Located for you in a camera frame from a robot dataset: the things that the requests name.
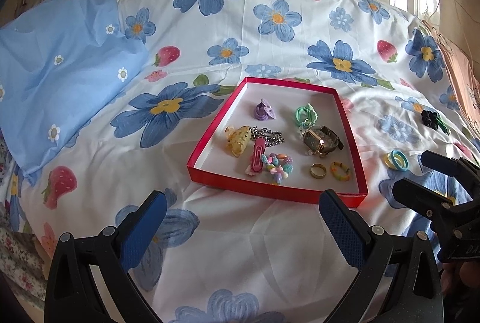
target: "white daisy print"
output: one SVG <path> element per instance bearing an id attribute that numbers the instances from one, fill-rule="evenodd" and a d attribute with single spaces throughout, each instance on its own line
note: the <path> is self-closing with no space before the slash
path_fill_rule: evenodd
<path id="1" fill-rule="evenodd" d="M 121 79 L 122 82 L 125 82 L 125 80 L 128 78 L 127 71 L 124 67 L 122 67 L 120 70 L 118 70 L 118 79 Z"/>
<path id="2" fill-rule="evenodd" d="M 52 128 L 49 129 L 49 139 L 53 143 L 59 139 L 60 127 L 57 127 L 55 124 L 52 125 Z"/>

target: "yellow flower center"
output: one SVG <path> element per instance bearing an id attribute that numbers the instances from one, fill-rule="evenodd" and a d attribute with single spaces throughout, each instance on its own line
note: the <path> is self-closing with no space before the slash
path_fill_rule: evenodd
<path id="1" fill-rule="evenodd" d="M 12 196 L 16 196 L 18 195 L 18 175 L 13 175 L 13 177 L 11 178 L 11 190 L 10 190 L 10 194 Z"/>
<path id="2" fill-rule="evenodd" d="M 136 34 L 139 34 L 141 31 L 142 31 L 143 27 L 140 25 L 140 24 L 135 24 L 131 30 L 136 33 Z"/>
<path id="3" fill-rule="evenodd" d="M 428 62 L 429 60 L 435 59 L 434 54 L 431 53 L 430 47 L 422 47 L 421 51 L 421 53 L 423 54 L 423 60 L 426 60 Z"/>
<path id="4" fill-rule="evenodd" d="M 220 55 L 223 56 L 224 58 L 228 58 L 229 56 L 232 56 L 232 54 L 233 54 L 232 50 L 224 49 Z"/>
<path id="5" fill-rule="evenodd" d="M 333 59 L 333 64 L 335 68 L 340 71 L 352 72 L 352 62 L 349 60 L 342 60 L 342 59 Z"/>
<path id="6" fill-rule="evenodd" d="M 150 109 L 150 113 L 158 115 L 162 112 L 174 113 L 180 109 L 180 103 L 183 101 L 183 98 L 175 98 L 174 100 L 164 100 L 160 101 L 157 106 L 154 106 Z"/>
<path id="7" fill-rule="evenodd" d="M 422 105 L 420 105 L 419 103 L 414 103 L 413 110 L 417 113 L 422 113 L 423 112 Z"/>
<path id="8" fill-rule="evenodd" d="M 283 16 L 281 14 L 275 13 L 272 16 L 272 20 L 275 24 L 282 24 L 284 22 Z"/>

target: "red box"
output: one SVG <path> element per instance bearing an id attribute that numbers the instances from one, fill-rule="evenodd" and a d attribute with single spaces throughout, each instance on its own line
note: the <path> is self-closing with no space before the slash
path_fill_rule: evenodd
<path id="1" fill-rule="evenodd" d="M 258 121 L 253 117 L 255 105 L 264 95 L 275 110 L 276 120 Z M 300 136 L 296 138 L 292 136 L 293 132 L 298 130 L 293 117 L 296 108 L 306 103 L 298 104 L 298 102 L 304 100 L 310 102 L 317 111 L 319 118 L 316 124 L 330 127 L 342 140 L 345 146 L 342 151 L 336 149 L 326 158 L 306 156 L 301 153 L 307 150 L 307 147 L 301 142 Z M 253 147 L 249 146 L 239 158 L 233 157 L 226 149 L 227 140 L 224 131 L 225 127 L 233 121 L 238 122 L 234 125 L 235 128 L 241 125 L 259 128 L 267 126 L 272 130 L 284 132 L 286 143 L 289 144 L 269 147 L 265 152 L 266 154 L 275 151 L 285 153 L 283 148 L 289 146 L 288 155 L 294 158 L 294 170 L 284 181 L 285 184 L 282 182 L 282 185 L 272 185 L 265 179 L 270 177 L 265 172 L 262 174 L 266 176 L 261 177 L 263 182 L 255 177 L 248 177 L 244 173 L 242 175 L 242 170 L 245 170 L 250 163 L 249 157 Z M 330 175 L 330 163 L 338 161 L 339 157 L 342 158 L 340 161 L 344 163 L 350 161 L 351 163 L 347 164 L 353 164 L 354 173 L 348 182 L 337 181 Z M 308 165 L 313 163 L 323 163 L 327 168 L 327 177 L 320 180 L 312 178 L 308 174 Z M 337 91 L 333 88 L 303 82 L 245 78 L 203 134 L 187 162 L 187 168 L 193 182 L 272 199 L 317 204 L 323 190 L 334 189 L 348 207 L 356 208 L 368 194 L 358 148 Z M 288 186 L 288 184 L 303 185 L 303 187 Z M 322 186 L 311 189 L 314 184 Z M 358 191 L 342 192 L 349 188 Z"/>

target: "bed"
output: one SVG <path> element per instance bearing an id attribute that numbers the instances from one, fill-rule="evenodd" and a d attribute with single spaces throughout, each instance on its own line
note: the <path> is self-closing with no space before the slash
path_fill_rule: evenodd
<path id="1" fill-rule="evenodd" d="M 18 189 L 7 194 L 15 231 L 31 229 L 53 255 L 63 232 L 96 235 L 161 190 L 169 203 L 166 219 L 132 272 L 165 322 L 321 322 L 356 274 L 317 206 L 190 181 L 190 153 L 246 76 L 338 91 L 368 182 L 357 210 L 370 225 L 397 235 L 426 231 L 437 252 L 428 220 L 393 199 L 393 183 L 408 177 L 455 203 L 470 199 L 454 179 L 419 161 L 424 150 L 472 161 L 480 153 L 466 135 L 436 42 L 409 13 L 377 0 L 41 5 L 49 1 L 68 16 L 76 10 L 86 18 L 78 27 L 86 30 L 77 30 L 67 15 L 54 21 L 55 40 L 73 51 L 75 64 L 67 52 L 38 47 L 40 66 L 24 70 L 34 71 L 35 79 L 24 80 L 25 72 L 2 63 L 0 126 L 19 164 L 11 176 Z M 22 21 L 20 30 L 15 21 L 7 25 L 12 40 L 44 24 L 36 19 L 28 28 Z M 61 37 L 65 27 L 82 36 Z M 14 47 L 2 46 L 12 59 L 23 59 Z M 6 78 L 16 81 L 15 91 Z M 36 97 L 28 95 L 32 83 Z M 13 114 L 7 120 L 7 109 L 27 104 L 22 121 L 13 124 L 19 119 Z M 34 106 L 42 113 L 27 129 Z M 424 109 L 437 111 L 451 134 L 423 125 Z M 18 143 L 23 136 L 28 145 Z M 32 146 L 40 154 L 32 154 Z M 395 148 L 408 157 L 409 171 L 386 167 L 383 157 Z"/>

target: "floral bedsheet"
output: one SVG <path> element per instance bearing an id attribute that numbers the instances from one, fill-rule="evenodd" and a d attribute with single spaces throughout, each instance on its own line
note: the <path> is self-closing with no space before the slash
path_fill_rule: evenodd
<path id="1" fill-rule="evenodd" d="M 358 212 L 369 224 L 397 235 L 428 230 L 425 218 L 393 199 L 403 177 L 456 203 L 469 199 L 455 180 L 419 162 L 427 149 L 480 154 L 462 132 L 441 53 L 414 16 L 376 0 L 117 1 L 122 31 L 149 50 L 145 68 L 35 186 L 14 173 L 10 207 L 16 229 L 25 214 L 53 254 L 63 232 L 96 235 L 152 190 L 164 191 L 166 218 L 133 269 L 163 321 L 321 322 L 356 274 L 315 205 L 191 183 L 191 151 L 245 76 L 337 89 L 368 181 Z M 451 134 L 422 125 L 423 109 L 437 110 Z M 383 163 L 394 148 L 409 171 Z"/>

